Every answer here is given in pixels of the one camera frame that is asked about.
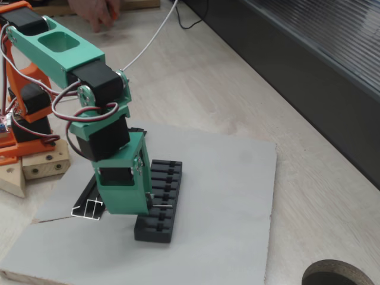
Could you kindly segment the person's hand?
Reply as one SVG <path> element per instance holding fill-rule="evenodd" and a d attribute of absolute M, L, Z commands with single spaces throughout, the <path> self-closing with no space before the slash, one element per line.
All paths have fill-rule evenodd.
<path fill-rule="evenodd" d="M 113 20 L 104 0 L 70 0 L 69 7 L 80 17 L 88 21 L 95 33 L 98 33 L 103 24 L 111 27 Z"/>

